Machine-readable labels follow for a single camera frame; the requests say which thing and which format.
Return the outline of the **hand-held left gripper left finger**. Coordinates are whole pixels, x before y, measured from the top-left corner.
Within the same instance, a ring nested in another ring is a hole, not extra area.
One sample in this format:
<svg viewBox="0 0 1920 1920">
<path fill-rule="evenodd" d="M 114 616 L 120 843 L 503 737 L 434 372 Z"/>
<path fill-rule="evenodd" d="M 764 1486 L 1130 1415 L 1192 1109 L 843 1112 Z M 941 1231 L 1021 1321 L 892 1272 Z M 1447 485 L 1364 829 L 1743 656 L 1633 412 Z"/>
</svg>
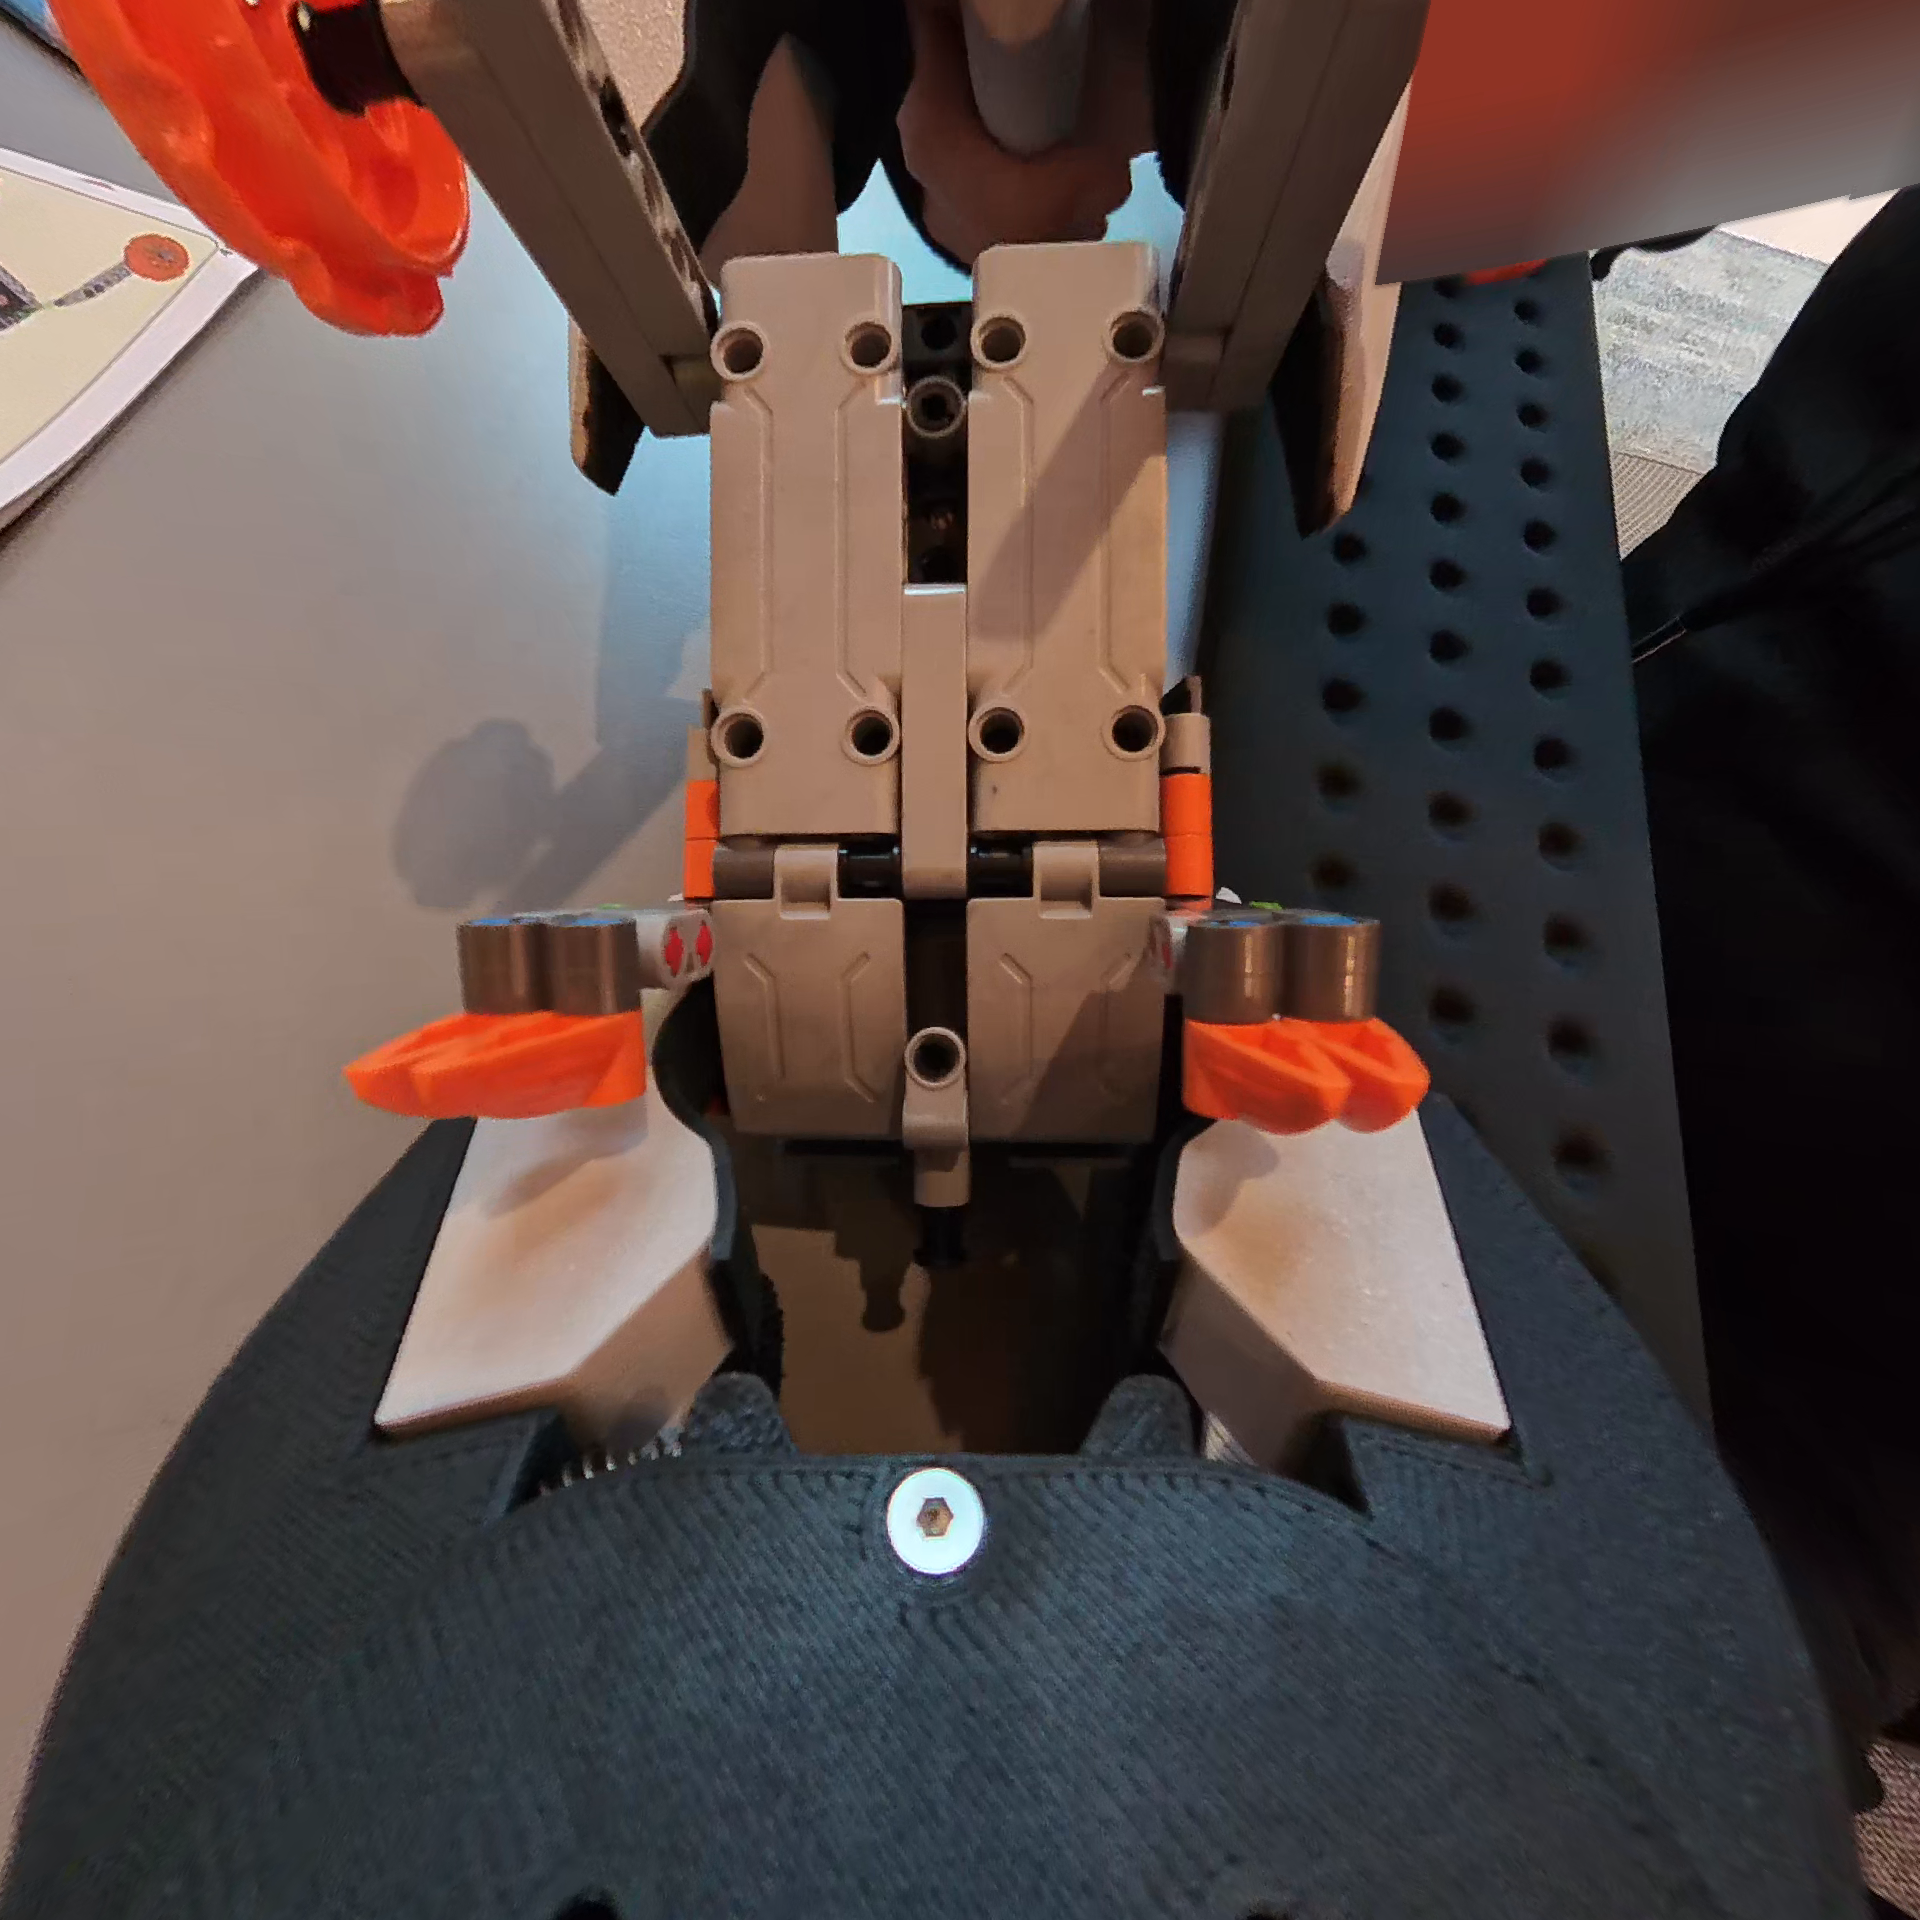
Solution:
<svg viewBox="0 0 1920 1920">
<path fill-rule="evenodd" d="M 553 1409 L 639 1449 L 752 1360 L 752 1244 L 724 1148 L 713 991 L 649 991 L 647 1089 L 477 1119 L 375 1408 L 387 1436 Z"/>
</svg>

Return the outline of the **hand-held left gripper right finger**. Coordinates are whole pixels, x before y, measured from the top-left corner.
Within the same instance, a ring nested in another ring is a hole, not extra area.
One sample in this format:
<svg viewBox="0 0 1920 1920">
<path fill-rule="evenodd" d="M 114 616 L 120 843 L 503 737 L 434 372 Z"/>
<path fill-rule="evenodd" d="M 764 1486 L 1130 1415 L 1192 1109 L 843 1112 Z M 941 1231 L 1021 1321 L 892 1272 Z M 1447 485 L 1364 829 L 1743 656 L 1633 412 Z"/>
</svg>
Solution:
<svg viewBox="0 0 1920 1920">
<path fill-rule="evenodd" d="M 1472 1444 L 1508 1415 L 1419 1117 L 1271 1136 L 1221 1119 L 1172 1176 L 1161 1349 L 1207 1452 L 1292 1470 L 1348 1415 Z"/>
</svg>

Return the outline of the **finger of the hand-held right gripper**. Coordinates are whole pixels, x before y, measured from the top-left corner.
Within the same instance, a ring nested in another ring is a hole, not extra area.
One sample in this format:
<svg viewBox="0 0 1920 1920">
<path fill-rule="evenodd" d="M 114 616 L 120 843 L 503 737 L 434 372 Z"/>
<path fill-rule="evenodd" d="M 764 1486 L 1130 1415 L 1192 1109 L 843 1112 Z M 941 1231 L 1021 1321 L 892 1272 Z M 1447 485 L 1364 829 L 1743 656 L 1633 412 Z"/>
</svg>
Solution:
<svg viewBox="0 0 1920 1920">
<path fill-rule="evenodd" d="M 1401 285 L 1377 271 L 1405 121 L 1408 91 L 1283 353 L 1283 454 L 1303 536 L 1354 504 L 1377 425 L 1401 300 Z"/>
<path fill-rule="evenodd" d="M 737 255 L 836 251 L 832 89 L 811 53 L 783 37 L 756 76 L 743 179 L 711 216 L 700 262 L 713 289 Z M 619 491 L 642 423 L 576 324 L 568 327 L 569 451 L 580 475 Z"/>
</svg>

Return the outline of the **grey orange building-block robot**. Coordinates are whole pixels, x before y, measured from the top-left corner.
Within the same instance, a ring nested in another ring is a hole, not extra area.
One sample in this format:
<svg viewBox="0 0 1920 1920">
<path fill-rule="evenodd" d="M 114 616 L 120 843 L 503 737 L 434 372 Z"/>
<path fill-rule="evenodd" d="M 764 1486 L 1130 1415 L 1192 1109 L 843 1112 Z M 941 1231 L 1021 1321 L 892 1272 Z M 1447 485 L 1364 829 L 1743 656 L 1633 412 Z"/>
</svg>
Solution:
<svg viewBox="0 0 1920 1920">
<path fill-rule="evenodd" d="M 1211 728 L 1168 680 L 1168 407 L 1146 247 L 997 247 L 913 309 L 877 255 L 724 267 L 711 684 L 669 916 L 459 925 L 459 1015 L 348 1067 L 371 1105 L 636 1100 L 641 997 L 711 974 L 735 1124 L 969 1149 L 1137 1144 L 1168 1104 L 1379 1134 L 1429 1071 L 1379 928 L 1216 900 Z"/>
</svg>

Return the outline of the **person's right hand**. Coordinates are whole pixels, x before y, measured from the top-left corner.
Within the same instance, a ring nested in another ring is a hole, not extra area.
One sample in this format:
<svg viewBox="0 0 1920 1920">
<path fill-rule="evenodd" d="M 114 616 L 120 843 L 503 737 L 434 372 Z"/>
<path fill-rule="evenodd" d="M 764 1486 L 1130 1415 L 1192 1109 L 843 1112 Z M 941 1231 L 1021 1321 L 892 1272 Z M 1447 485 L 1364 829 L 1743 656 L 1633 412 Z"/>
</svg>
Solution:
<svg viewBox="0 0 1920 1920">
<path fill-rule="evenodd" d="M 1021 158 L 977 110 L 957 15 L 921 8 L 911 25 L 915 71 L 881 158 L 928 245 L 964 271 L 995 247 L 1099 240 L 1154 145 L 1146 37 L 1099 15 L 1075 133 Z"/>
</svg>

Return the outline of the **black perforated chair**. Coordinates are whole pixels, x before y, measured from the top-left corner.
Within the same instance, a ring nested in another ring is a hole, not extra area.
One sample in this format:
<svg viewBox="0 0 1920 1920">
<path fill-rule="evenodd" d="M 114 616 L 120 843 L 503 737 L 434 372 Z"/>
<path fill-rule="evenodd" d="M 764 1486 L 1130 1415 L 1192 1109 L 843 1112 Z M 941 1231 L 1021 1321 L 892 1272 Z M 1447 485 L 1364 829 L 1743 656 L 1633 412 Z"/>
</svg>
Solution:
<svg viewBox="0 0 1920 1920">
<path fill-rule="evenodd" d="M 1229 420 L 1200 669 L 1216 876 L 1384 923 L 1384 1015 L 1708 1421 L 1588 259 L 1405 288 L 1301 536 Z"/>
</svg>

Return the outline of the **white instruction booklet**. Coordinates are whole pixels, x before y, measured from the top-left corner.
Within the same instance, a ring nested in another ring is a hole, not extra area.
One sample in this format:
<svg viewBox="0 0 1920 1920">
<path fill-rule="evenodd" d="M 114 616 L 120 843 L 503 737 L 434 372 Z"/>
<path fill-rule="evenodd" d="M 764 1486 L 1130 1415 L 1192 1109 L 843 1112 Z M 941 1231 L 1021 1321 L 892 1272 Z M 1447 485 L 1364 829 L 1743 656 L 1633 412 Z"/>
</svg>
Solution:
<svg viewBox="0 0 1920 1920">
<path fill-rule="evenodd" d="M 257 276 L 181 206 L 2 152 L 2 526 Z"/>
</svg>

